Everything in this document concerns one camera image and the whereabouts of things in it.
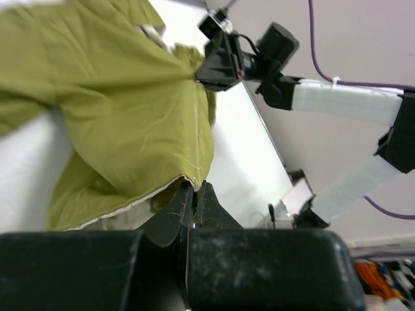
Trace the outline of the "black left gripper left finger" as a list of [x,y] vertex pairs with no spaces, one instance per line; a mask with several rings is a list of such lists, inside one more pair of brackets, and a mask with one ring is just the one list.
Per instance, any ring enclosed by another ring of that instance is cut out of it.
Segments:
[[187,242],[193,219],[193,188],[182,185],[172,200],[144,224],[148,239],[159,247]]

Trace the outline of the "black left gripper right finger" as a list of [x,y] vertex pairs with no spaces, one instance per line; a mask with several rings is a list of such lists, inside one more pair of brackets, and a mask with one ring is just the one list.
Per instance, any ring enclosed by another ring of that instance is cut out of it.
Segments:
[[204,181],[195,194],[194,227],[208,229],[241,229],[238,221],[220,204],[211,183]]

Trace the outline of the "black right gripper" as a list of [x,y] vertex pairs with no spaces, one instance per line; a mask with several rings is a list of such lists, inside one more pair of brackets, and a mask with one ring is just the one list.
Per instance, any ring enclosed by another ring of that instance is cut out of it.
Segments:
[[[245,39],[252,52],[241,48],[239,39]],[[263,70],[259,51],[244,34],[218,32],[205,46],[205,59],[195,78],[207,90],[227,91],[241,80],[261,81]]]

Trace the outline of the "olive green hooded jacket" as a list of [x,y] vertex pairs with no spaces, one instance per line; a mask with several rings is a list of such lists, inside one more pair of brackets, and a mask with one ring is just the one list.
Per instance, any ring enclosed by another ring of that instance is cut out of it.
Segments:
[[73,154],[50,231],[137,228],[213,160],[216,96],[197,48],[164,47],[149,1],[63,1],[1,10],[1,135],[60,108]]

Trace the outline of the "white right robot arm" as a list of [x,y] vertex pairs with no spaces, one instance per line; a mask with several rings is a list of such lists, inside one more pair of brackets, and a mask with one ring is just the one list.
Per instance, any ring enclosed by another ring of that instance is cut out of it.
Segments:
[[198,27],[207,43],[195,77],[206,89],[220,92],[253,80],[259,83],[257,94],[271,108],[352,117],[388,127],[371,158],[302,206],[294,215],[295,228],[326,228],[382,183],[414,169],[413,91],[343,86],[284,75],[282,69],[299,43],[277,23],[270,24],[252,44],[250,53],[241,49],[242,34],[227,31],[223,23],[209,17]]

